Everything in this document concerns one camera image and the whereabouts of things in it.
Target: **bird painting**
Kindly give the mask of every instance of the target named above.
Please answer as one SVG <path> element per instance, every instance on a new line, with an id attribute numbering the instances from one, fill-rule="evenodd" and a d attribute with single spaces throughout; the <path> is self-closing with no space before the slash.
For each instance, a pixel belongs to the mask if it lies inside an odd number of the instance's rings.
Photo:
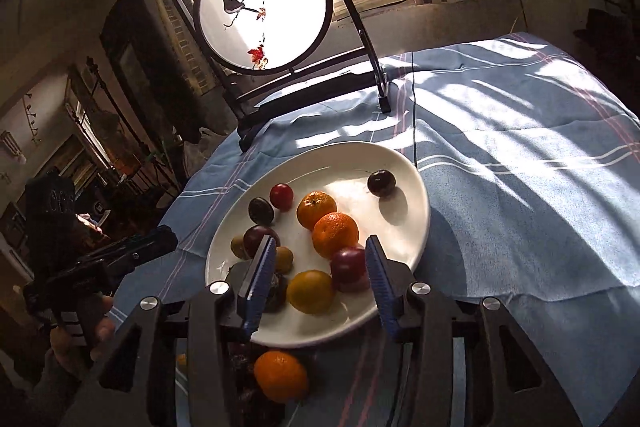
<path id="1" fill-rule="evenodd" d="M 244 3 L 239 0 L 222 0 L 222 3 L 227 13 L 239 13 L 241 10 L 258 13 L 258 10 L 247 8 Z"/>

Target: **cherry tomato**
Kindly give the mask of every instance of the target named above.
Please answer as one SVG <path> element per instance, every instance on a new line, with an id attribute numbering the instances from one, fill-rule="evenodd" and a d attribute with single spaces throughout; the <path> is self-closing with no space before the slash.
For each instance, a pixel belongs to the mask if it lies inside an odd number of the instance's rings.
<path id="1" fill-rule="evenodd" d="M 287 212 L 293 205 L 293 190 L 284 183 L 273 185 L 269 192 L 269 200 L 279 211 Z"/>
<path id="2" fill-rule="evenodd" d="M 346 247 L 331 258 L 331 277 L 338 291 L 354 293 L 369 288 L 364 255 L 364 248 Z"/>

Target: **blue tablecloth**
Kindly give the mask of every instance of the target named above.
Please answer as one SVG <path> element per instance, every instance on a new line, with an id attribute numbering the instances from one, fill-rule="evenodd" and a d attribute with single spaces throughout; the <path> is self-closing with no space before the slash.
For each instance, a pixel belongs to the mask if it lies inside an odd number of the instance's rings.
<path id="1" fill-rule="evenodd" d="M 528 34 L 383 62 L 394 84 L 389 115 L 366 89 L 271 121 L 245 154 L 232 134 L 163 219 L 178 250 L 124 280 L 113 317 L 122 321 L 148 295 L 194 295 L 226 211 L 284 160 L 344 140 L 412 159 L 415 78 L 418 167 L 433 213 L 417 278 L 458 298 L 503 299 L 595 427 L 640 366 L 638 118 L 571 57 Z M 382 427 L 398 354 L 377 320 L 305 350 L 315 389 L 284 425 Z M 181 374 L 177 384 L 187 389 Z"/>

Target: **fruit on table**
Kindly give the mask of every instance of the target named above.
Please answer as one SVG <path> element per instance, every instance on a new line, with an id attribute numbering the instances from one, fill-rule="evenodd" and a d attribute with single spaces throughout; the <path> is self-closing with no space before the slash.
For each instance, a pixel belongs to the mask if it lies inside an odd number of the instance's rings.
<path id="1" fill-rule="evenodd" d="M 281 212 L 289 212 L 293 205 L 293 190 L 285 183 L 279 183 L 271 187 L 269 200 Z"/>
<path id="2" fill-rule="evenodd" d="M 303 399 L 309 390 L 305 367 L 283 351 L 267 351 L 258 357 L 254 377 L 264 395 L 276 403 Z"/>
<path id="3" fill-rule="evenodd" d="M 396 177 L 389 171 L 376 171 L 369 176 L 367 188 L 374 196 L 384 198 L 396 188 Z"/>
<path id="4" fill-rule="evenodd" d="M 325 259 L 331 259 L 340 248 L 355 247 L 360 232 L 353 217 L 342 212 L 332 212 L 321 217 L 311 234 L 316 251 Z"/>
<path id="5" fill-rule="evenodd" d="M 334 302 L 331 276 L 320 270 L 307 270 L 293 277 L 287 287 L 287 301 L 299 312 L 321 314 Z"/>
<path id="6" fill-rule="evenodd" d="M 271 235 L 276 240 L 276 247 L 280 246 L 280 238 L 275 230 L 270 227 L 265 227 L 264 225 L 255 225 L 251 227 L 249 230 L 244 232 L 244 237 L 242 238 L 242 242 L 244 244 L 244 249 L 246 250 L 247 255 L 253 259 L 255 257 L 255 252 L 258 250 L 260 246 L 260 241 L 265 235 Z"/>
<path id="7" fill-rule="evenodd" d="M 296 216 L 300 225 L 307 230 L 313 230 L 315 224 L 322 216 L 330 214 L 338 210 L 338 206 L 335 204 L 334 198 L 325 192 L 315 190 L 308 193 L 300 204 L 296 211 Z"/>
<path id="8" fill-rule="evenodd" d="M 242 234 L 236 235 L 236 237 L 231 240 L 231 251 L 238 259 L 249 259 L 249 254 L 247 254 L 244 249 L 244 237 Z"/>
<path id="9" fill-rule="evenodd" d="M 268 227 L 273 223 L 275 213 L 271 207 L 269 201 L 264 198 L 254 198 L 249 201 L 249 218 L 256 225 L 264 225 Z"/>
<path id="10" fill-rule="evenodd" d="M 346 247 L 331 258 L 331 279 L 334 287 L 344 293 L 361 292 L 370 287 L 364 248 Z"/>
<path id="11" fill-rule="evenodd" d="M 276 313 L 280 311 L 287 301 L 287 280 L 281 273 L 274 273 L 271 277 L 271 286 L 267 295 L 267 302 L 264 305 L 265 313 Z"/>
<path id="12" fill-rule="evenodd" d="M 254 377 L 255 356 L 248 344 L 229 344 L 230 367 L 236 383 L 242 425 L 277 427 L 284 419 L 285 406 L 269 400 Z"/>
<path id="13" fill-rule="evenodd" d="M 276 248 L 276 272 L 289 273 L 293 266 L 293 252 L 287 247 Z"/>

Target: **orange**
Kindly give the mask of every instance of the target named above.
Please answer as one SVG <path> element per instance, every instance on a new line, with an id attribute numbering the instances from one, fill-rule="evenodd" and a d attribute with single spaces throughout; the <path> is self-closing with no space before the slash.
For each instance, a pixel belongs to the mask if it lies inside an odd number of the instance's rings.
<path id="1" fill-rule="evenodd" d="M 254 377 L 269 400 L 287 403 L 300 400 L 309 390 L 305 367 L 283 351 L 267 351 L 255 361 Z"/>
<path id="2" fill-rule="evenodd" d="M 331 259 L 340 248 L 355 247 L 359 238 L 356 222 L 341 212 L 321 217 L 311 234 L 314 248 L 325 259 Z"/>
<path id="3" fill-rule="evenodd" d="M 338 210 L 338 206 L 335 204 L 334 198 L 325 192 L 314 190 L 302 198 L 296 215 L 300 225 L 307 230 L 313 230 L 318 219 L 336 210 Z"/>
<path id="4" fill-rule="evenodd" d="M 331 276 L 320 270 L 307 270 L 293 277 L 287 286 L 287 301 L 299 312 L 317 315 L 329 311 L 335 289 Z"/>

